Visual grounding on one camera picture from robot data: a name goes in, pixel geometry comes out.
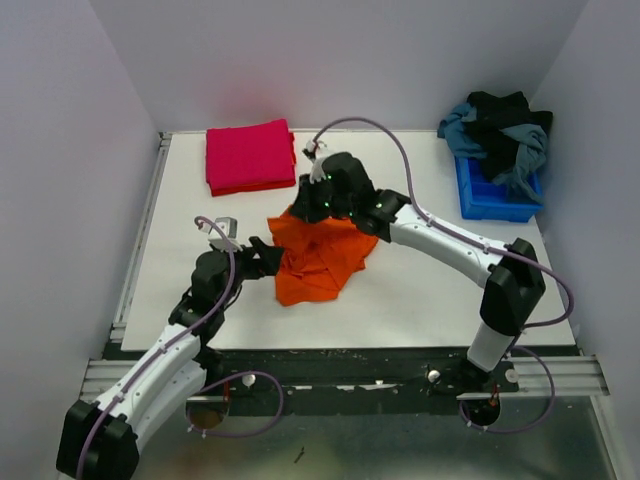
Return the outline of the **orange t-shirt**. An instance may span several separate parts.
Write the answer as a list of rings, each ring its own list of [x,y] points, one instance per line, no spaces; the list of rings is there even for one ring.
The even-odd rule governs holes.
[[[285,211],[267,224],[274,245],[284,250],[275,276],[276,300],[284,307],[337,299],[378,243],[344,219],[309,224]]]

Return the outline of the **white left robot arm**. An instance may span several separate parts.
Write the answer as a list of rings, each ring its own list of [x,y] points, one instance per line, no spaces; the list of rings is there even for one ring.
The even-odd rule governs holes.
[[[191,285],[154,345],[95,400],[67,411],[56,458],[72,479],[130,479],[148,440],[196,392],[214,393],[222,380],[208,342],[246,280],[278,273],[284,250],[252,237],[246,246],[221,239],[201,254]]]

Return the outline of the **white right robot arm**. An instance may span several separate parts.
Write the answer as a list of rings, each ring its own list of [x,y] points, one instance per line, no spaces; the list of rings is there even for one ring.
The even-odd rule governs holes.
[[[347,152],[314,161],[300,176],[289,211],[309,224],[346,219],[366,235],[444,263],[481,288],[482,322],[459,370],[462,384],[474,392],[494,383],[495,367],[546,291],[529,242],[503,244],[421,214],[408,196],[375,188],[360,160]]]

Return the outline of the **blue plastic bin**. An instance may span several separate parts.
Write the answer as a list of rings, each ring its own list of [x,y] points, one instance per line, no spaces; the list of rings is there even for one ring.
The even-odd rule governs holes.
[[[528,197],[508,193],[504,185],[487,181],[474,159],[454,158],[461,216],[467,220],[527,223],[543,206]]]

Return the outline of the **black crumpled t-shirt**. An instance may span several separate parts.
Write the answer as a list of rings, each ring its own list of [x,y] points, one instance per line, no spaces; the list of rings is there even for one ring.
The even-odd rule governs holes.
[[[532,111],[522,91],[503,97],[476,91],[468,95],[467,102],[475,108],[476,119],[465,124],[465,133],[486,154],[480,160],[480,168],[488,181],[494,181],[516,163],[521,141],[509,136],[506,130],[516,135],[514,127],[524,127],[526,139],[536,127],[546,135],[551,132],[554,114],[548,110]]]

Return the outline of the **grey-blue crumpled t-shirt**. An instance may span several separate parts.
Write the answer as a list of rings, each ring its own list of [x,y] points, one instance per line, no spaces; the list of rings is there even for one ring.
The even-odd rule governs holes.
[[[437,136],[446,141],[450,151],[456,157],[474,159],[479,162],[486,157],[481,147],[465,133],[465,124],[476,119],[476,110],[468,102],[456,106],[437,128]],[[518,198],[528,197],[532,202],[542,204],[543,197],[531,186],[529,178],[537,172],[547,160],[549,136],[536,127],[530,130],[530,137],[525,138],[524,127],[514,127],[516,135],[506,130],[509,136],[521,141],[516,155],[514,167],[500,174],[495,185],[504,185],[509,194]]]

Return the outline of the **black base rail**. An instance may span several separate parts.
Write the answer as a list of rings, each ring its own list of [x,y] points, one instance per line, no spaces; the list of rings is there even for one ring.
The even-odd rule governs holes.
[[[502,360],[474,373],[463,347],[210,350],[208,392],[190,409],[233,416],[454,415],[461,399],[515,393],[515,368]]]

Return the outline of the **aluminium frame rail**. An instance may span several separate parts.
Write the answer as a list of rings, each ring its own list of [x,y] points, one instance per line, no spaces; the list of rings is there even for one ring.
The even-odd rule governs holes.
[[[441,374],[452,366],[451,358],[434,360],[394,360],[385,356],[366,361],[360,354],[345,360],[321,358],[304,360],[295,355],[279,359],[273,355],[265,362],[251,363],[247,358],[237,361],[226,358],[221,374],[230,376],[242,371],[262,371],[275,377],[288,390],[309,390],[313,386],[335,386],[352,391],[398,387],[409,381],[427,381],[433,370]],[[91,401],[105,393],[134,366],[125,360],[92,360],[89,362],[79,398]],[[541,398],[554,391],[558,397],[607,396],[609,388],[597,360],[593,357],[510,357],[498,364],[484,387],[486,392],[497,386],[504,397],[524,396]]]

